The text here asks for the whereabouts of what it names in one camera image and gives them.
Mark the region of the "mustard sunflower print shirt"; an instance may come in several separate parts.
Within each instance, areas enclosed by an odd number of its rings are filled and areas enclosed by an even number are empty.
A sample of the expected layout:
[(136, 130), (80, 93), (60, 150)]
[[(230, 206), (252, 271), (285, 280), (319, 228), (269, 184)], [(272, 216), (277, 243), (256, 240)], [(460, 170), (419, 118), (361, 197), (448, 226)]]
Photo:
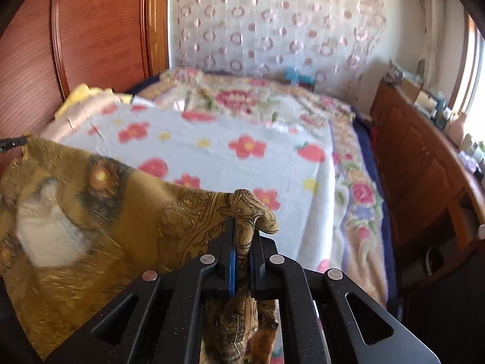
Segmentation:
[(247, 287), (255, 231), (276, 233), (250, 191), (184, 187), (118, 160), (28, 136), (1, 179), (1, 276), (27, 344), (45, 358), (147, 270), (178, 270), (235, 221), (236, 294), (206, 304), (201, 361), (268, 363), (274, 301)]

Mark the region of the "pink folded blanket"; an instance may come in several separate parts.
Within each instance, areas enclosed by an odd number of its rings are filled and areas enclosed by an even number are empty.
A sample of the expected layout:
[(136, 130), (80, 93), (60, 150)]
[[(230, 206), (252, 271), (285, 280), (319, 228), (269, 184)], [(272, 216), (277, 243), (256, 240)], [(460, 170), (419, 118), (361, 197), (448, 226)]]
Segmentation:
[(78, 103), (73, 103), (54, 116), (51, 123), (39, 134), (41, 138), (59, 141), (72, 134), (90, 117), (119, 107), (121, 104), (130, 104), (133, 96), (100, 92), (91, 95)]

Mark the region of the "yellow pillow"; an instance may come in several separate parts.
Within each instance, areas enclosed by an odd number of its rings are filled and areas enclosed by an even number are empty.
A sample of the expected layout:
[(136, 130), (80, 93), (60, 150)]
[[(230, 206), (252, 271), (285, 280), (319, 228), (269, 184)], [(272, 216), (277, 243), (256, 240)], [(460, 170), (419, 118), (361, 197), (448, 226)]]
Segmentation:
[(111, 88), (102, 89), (99, 87), (89, 87), (87, 84), (80, 84), (67, 96), (61, 107), (55, 112), (54, 117), (61, 117), (71, 106), (83, 103), (87, 99), (99, 94), (112, 95), (113, 90)]

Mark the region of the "floral bed sheet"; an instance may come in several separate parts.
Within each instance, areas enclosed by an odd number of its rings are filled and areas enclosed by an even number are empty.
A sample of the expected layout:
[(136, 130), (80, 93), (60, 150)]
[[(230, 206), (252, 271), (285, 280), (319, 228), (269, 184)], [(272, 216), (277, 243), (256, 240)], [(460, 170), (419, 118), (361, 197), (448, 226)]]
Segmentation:
[(59, 140), (168, 182), (246, 189), (276, 216), (278, 251), (343, 270), (398, 309), (390, 221), (369, 124), (348, 104), (276, 82), (178, 68)]

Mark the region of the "wooden wardrobe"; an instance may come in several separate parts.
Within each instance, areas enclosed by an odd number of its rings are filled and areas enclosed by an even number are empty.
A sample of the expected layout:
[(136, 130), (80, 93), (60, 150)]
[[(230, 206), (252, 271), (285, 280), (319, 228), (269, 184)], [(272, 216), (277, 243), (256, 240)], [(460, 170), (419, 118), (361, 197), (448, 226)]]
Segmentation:
[(124, 91), (169, 66), (169, 0), (1, 0), (1, 135), (37, 133), (80, 84)]

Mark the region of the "wooden low cabinet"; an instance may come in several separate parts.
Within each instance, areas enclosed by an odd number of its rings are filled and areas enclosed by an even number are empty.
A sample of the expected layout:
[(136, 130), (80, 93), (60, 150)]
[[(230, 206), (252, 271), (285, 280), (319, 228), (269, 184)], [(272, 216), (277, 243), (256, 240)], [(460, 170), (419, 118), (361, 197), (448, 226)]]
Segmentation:
[(480, 239), (483, 189), (455, 146), (395, 87), (378, 85), (370, 116), (398, 273), (432, 247), (444, 252), (438, 272), (453, 270)]

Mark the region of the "pink bottle on cabinet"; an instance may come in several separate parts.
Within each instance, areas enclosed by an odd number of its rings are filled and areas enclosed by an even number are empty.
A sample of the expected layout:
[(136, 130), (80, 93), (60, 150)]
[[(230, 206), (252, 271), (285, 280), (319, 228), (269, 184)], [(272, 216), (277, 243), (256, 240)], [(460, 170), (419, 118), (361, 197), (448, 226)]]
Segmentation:
[(465, 112), (454, 113), (447, 125), (447, 135), (450, 141), (457, 147), (459, 147), (465, 137), (464, 124), (467, 119)]

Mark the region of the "cardboard box on cabinet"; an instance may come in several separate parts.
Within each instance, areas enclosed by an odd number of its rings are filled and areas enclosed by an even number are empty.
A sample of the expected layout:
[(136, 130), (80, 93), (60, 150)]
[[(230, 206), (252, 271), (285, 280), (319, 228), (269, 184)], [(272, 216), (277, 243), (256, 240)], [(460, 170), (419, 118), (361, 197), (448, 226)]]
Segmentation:
[(395, 87), (401, 96), (403, 96), (409, 103), (414, 103), (421, 92), (422, 86), (409, 78), (403, 78)]

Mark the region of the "blue toy on bed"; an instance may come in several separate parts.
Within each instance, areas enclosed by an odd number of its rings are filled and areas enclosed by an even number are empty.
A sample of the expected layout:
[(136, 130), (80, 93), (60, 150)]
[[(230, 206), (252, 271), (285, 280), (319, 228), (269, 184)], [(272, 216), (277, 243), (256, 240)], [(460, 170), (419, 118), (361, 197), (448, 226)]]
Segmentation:
[(315, 80), (311, 76), (305, 76), (292, 67), (288, 67), (284, 70), (283, 79), (286, 84), (300, 86), (310, 89), (310, 91), (313, 91), (315, 87)]

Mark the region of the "sheer circle pattern curtain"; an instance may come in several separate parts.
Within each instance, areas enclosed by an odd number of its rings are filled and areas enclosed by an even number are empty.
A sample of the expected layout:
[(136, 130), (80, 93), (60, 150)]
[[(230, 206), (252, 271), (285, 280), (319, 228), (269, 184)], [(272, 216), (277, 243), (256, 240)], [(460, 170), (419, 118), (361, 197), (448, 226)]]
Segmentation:
[(386, 27), (383, 0), (170, 0), (175, 65), (279, 79), (354, 100)]

